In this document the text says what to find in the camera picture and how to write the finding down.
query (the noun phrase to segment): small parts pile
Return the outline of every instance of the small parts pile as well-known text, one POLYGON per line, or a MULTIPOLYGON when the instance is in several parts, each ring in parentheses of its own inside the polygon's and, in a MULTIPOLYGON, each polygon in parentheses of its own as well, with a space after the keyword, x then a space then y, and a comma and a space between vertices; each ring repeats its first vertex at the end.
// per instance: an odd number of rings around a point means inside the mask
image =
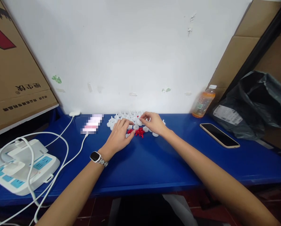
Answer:
MULTIPOLYGON (((150 131, 152 132, 148 127, 144 126, 144 124, 140 121, 140 117, 142 116, 143 112, 129 112, 128 114, 124 112, 123 114, 119 112, 119 114, 116 114, 114 118, 111 116, 109 119, 107 126, 110 127, 110 130, 113 130, 114 124, 118 122, 119 119, 128 119, 132 122, 134 122, 134 126, 129 125, 128 126, 128 132, 126 134, 126 138, 130 135, 130 133, 135 130, 135 135, 139 135, 140 137, 144 138, 144 133, 150 131)), ((152 135, 155 137, 158 137, 159 135, 157 133, 153 133, 152 135)))

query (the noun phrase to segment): cardboard box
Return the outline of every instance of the cardboard box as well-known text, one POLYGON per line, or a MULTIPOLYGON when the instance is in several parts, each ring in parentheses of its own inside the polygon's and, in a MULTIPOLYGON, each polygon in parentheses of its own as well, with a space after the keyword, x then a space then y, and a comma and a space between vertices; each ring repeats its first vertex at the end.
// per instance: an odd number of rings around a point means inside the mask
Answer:
POLYGON ((0 130, 58 105, 0 2, 0 130))
MULTIPOLYGON (((271 74, 281 83, 281 34, 267 50, 255 70, 271 74)), ((281 149, 281 129, 268 127, 264 140, 281 149)))
POLYGON ((219 102, 280 8, 281 2, 253 0, 209 82, 221 88, 209 110, 219 102))
POLYGON ((227 88, 260 38, 233 36, 220 63, 214 72, 209 85, 227 88))

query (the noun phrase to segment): black plastic bag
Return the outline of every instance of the black plastic bag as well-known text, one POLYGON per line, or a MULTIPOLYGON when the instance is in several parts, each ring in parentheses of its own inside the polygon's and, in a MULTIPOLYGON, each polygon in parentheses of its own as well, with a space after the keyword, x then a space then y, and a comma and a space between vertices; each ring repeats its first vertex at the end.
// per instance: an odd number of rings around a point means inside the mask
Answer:
POLYGON ((270 74, 249 72, 213 109, 212 117, 237 138, 260 139, 264 125, 281 128, 281 84, 270 74))

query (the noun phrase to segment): left hand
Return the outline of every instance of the left hand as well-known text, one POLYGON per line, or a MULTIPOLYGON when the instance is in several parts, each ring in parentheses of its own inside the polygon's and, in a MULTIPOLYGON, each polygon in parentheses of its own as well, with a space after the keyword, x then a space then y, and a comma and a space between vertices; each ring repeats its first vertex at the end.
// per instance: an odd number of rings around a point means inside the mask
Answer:
POLYGON ((107 139, 104 146, 98 151, 105 161, 109 161, 115 153, 126 147, 133 139, 135 130, 126 138, 126 133, 129 125, 134 125, 134 122, 128 119, 119 119, 114 125, 113 130, 107 139))

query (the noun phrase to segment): smartphone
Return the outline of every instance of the smartphone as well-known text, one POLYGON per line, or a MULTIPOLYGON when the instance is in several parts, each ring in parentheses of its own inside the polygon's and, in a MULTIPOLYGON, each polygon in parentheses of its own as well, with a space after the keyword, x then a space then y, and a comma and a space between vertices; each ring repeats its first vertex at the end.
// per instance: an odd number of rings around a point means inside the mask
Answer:
POLYGON ((238 148, 240 144, 219 130, 213 124, 202 123, 200 127, 225 148, 238 148))

